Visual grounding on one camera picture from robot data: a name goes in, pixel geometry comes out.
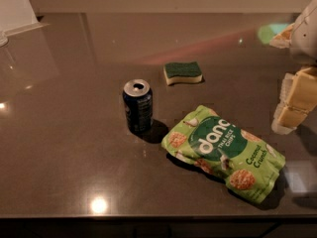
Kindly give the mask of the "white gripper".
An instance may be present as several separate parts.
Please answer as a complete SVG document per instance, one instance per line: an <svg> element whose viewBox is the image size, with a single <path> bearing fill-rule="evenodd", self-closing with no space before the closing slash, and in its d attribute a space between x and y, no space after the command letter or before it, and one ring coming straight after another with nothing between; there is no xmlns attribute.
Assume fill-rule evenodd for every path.
<svg viewBox="0 0 317 238"><path fill-rule="evenodd" d="M288 25L269 42L272 47L290 50L300 64L317 64L317 0L311 0L294 24ZM287 73L282 81L279 103L271 129L287 135L317 106L317 67L304 66L296 74Z"/></svg>

